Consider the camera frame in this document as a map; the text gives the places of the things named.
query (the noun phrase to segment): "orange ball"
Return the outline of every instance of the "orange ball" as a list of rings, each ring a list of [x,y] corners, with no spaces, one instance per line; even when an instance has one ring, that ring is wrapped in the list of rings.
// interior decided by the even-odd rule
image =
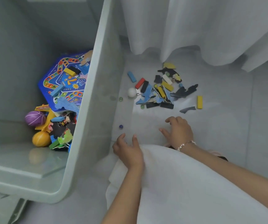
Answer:
[[[45,147],[51,144],[49,133],[46,131],[39,131],[32,137],[32,143],[36,147]]]

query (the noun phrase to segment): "white wooden block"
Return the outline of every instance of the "white wooden block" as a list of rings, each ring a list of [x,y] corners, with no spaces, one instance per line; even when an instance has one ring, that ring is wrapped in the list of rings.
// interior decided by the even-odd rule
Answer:
[[[172,85],[172,82],[171,82],[171,80],[168,78],[168,76],[167,75],[163,75],[162,76],[162,78],[169,84],[169,85]]]

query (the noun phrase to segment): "board game box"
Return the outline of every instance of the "board game box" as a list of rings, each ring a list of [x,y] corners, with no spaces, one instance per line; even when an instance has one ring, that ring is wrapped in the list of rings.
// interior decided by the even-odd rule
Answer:
[[[39,88],[54,112],[64,110],[55,108],[55,104],[59,97],[65,97],[69,102],[78,106],[81,104],[91,55],[92,50],[73,55],[63,55],[61,58],[57,59],[55,64],[39,81]],[[81,73],[72,77],[64,72],[64,69],[70,66],[79,69]],[[52,97],[50,93],[59,85],[63,85],[64,89],[62,89],[56,97]]]

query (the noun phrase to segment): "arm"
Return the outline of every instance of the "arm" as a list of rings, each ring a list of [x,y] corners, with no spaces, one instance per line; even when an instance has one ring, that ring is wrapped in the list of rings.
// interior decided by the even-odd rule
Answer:
[[[171,133],[163,128],[159,130],[175,149],[193,140],[192,129],[185,119],[169,117],[166,122],[171,124]],[[202,162],[268,208],[268,179],[220,159],[192,143],[182,147],[181,152]]]
[[[118,137],[113,145],[113,151],[128,168],[128,172],[102,224],[134,224],[137,222],[141,177],[144,168],[143,155],[135,135],[132,138],[133,146],[128,146],[124,137],[125,134]]]

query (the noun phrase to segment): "hand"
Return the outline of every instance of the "hand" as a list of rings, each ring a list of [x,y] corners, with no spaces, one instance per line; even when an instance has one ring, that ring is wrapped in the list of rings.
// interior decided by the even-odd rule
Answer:
[[[139,147],[139,143],[136,135],[134,134],[132,137],[132,146],[129,146],[124,138],[126,134],[123,133],[120,135],[116,142],[113,144],[113,152],[116,154],[120,160],[124,163],[124,165],[129,169],[133,168],[144,168],[143,154]]]
[[[165,122],[170,123],[171,133],[164,128],[160,128],[159,131],[161,131],[173,148],[177,149],[182,144],[188,141],[193,141],[193,132],[187,120],[179,116],[171,116],[167,118]]]

